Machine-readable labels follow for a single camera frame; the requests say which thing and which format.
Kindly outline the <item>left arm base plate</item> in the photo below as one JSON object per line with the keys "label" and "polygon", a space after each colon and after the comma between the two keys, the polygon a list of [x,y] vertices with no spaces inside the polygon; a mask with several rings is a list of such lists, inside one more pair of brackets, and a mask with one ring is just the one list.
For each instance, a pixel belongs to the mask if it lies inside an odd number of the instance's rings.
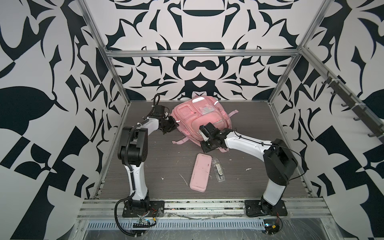
{"label": "left arm base plate", "polygon": [[165,208],[164,201],[136,201],[129,200],[125,202],[123,218],[138,218],[141,216],[152,216],[154,211],[162,211]]}

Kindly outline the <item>pink student backpack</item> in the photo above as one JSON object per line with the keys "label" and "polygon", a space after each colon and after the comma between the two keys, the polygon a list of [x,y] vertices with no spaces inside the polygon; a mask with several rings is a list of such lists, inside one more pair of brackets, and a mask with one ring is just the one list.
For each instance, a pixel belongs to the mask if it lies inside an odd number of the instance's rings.
{"label": "pink student backpack", "polygon": [[203,141],[200,126],[211,123],[219,130],[231,129],[231,117],[238,112],[238,110],[234,110],[227,113],[219,101],[211,96],[197,96],[183,102],[172,110],[171,116],[179,124],[177,129],[185,137],[172,143],[182,145],[191,141],[199,146],[200,142]]}

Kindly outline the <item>pink pencil case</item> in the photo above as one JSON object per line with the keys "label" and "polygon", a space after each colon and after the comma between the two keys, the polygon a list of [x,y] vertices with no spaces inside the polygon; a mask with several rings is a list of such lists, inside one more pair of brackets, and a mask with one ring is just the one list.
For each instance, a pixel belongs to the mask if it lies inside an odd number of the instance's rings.
{"label": "pink pencil case", "polygon": [[210,178],[210,170],[212,165],[212,157],[206,154],[198,154],[192,177],[190,180],[190,188],[194,191],[204,193],[207,189],[208,180]]}

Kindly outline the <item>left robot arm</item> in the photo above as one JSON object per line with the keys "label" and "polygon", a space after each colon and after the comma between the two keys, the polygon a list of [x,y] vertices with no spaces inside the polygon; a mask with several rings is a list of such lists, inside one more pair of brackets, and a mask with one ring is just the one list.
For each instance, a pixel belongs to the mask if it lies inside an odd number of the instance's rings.
{"label": "left robot arm", "polygon": [[130,195],[124,202],[128,203],[129,209],[145,212],[150,209],[144,173],[144,162],[149,152],[149,135],[158,130],[166,134],[178,126],[167,107],[153,104],[150,113],[141,122],[123,128],[118,159],[122,161],[128,174]]}

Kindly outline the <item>left circuit board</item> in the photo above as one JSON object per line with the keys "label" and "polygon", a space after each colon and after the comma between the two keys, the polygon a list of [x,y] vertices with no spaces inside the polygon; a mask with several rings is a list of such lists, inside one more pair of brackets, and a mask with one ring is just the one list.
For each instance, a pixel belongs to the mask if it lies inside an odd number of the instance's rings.
{"label": "left circuit board", "polygon": [[133,228],[134,229],[137,229],[137,228],[151,228],[151,227],[154,227],[155,225],[157,224],[157,220],[156,218],[153,218],[152,220],[148,220],[148,219],[139,219],[137,223],[133,223]]}

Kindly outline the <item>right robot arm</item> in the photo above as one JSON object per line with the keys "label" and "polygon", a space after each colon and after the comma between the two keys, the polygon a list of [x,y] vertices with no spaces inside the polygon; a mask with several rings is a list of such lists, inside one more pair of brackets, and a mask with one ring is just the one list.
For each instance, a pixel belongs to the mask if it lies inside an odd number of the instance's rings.
{"label": "right robot arm", "polygon": [[203,137],[201,147],[204,153],[218,148],[237,150],[264,162],[269,178],[267,187],[260,200],[245,200],[248,217],[288,215],[282,196],[298,167],[295,155],[299,156],[299,153],[288,148],[281,139],[258,140],[232,129],[219,130],[211,123],[200,126],[200,134]]}

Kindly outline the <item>wall hook rail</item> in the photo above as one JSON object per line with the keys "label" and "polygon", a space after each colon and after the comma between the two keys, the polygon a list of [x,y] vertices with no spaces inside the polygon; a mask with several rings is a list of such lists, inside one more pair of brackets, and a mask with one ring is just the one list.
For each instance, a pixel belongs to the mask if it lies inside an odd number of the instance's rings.
{"label": "wall hook rail", "polygon": [[331,95],[338,96],[343,104],[343,108],[351,110],[356,115],[354,121],[361,121],[371,131],[368,134],[369,138],[377,138],[384,144],[384,122],[365,104],[352,90],[350,90],[342,80],[334,77],[330,71],[327,71],[327,79],[322,82],[322,85],[327,85],[331,88]]}

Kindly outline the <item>clear plastic eraser case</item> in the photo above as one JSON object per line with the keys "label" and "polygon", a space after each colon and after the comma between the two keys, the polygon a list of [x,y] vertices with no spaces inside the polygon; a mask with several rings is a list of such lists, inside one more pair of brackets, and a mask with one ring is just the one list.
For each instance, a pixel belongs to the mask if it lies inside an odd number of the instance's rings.
{"label": "clear plastic eraser case", "polygon": [[216,179],[219,183],[225,181],[225,175],[224,175],[224,170],[222,168],[222,165],[217,158],[212,158],[212,167],[215,172]]}

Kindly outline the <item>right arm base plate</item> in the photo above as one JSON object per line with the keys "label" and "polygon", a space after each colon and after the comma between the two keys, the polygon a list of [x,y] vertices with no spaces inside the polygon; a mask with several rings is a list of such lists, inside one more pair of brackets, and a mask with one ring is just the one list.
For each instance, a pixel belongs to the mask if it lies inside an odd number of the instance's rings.
{"label": "right arm base plate", "polygon": [[263,216],[286,217],[288,211],[283,200],[279,200],[276,205],[271,205],[264,199],[245,200],[246,215],[250,218]]}

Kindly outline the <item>circuit board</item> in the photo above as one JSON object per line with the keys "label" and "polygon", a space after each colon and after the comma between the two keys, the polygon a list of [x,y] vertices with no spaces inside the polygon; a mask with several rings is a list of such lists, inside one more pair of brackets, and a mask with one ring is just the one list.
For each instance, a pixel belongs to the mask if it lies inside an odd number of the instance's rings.
{"label": "circuit board", "polygon": [[265,229],[263,231],[266,235],[275,235],[280,232],[283,228],[283,221],[280,218],[277,218],[274,222],[265,223]]}
{"label": "circuit board", "polygon": [[154,227],[155,225],[157,224],[157,220],[156,218],[153,218],[152,220],[148,220],[148,219],[139,219],[137,223],[133,223],[133,228],[134,229],[137,229],[137,228],[151,228],[151,227]]}

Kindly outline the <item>right circuit board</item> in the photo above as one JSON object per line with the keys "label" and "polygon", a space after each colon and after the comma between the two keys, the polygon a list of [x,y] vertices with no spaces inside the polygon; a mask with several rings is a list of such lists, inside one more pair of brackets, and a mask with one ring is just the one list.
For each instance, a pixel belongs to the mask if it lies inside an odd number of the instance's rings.
{"label": "right circuit board", "polygon": [[263,231],[266,235],[275,235],[280,232],[283,228],[283,221],[280,218],[277,218],[274,222],[265,223],[265,229]]}

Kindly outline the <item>aluminium frame rail front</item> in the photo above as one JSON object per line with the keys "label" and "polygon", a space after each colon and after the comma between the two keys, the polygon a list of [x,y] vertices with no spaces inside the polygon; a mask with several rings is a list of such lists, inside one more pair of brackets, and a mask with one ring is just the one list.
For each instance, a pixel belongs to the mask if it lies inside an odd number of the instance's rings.
{"label": "aluminium frame rail front", "polygon": [[[284,198],[289,218],[332,218],[322,198]],[[117,200],[85,200],[77,220],[112,220]],[[166,217],[182,219],[246,218],[245,199],[168,199]]]}

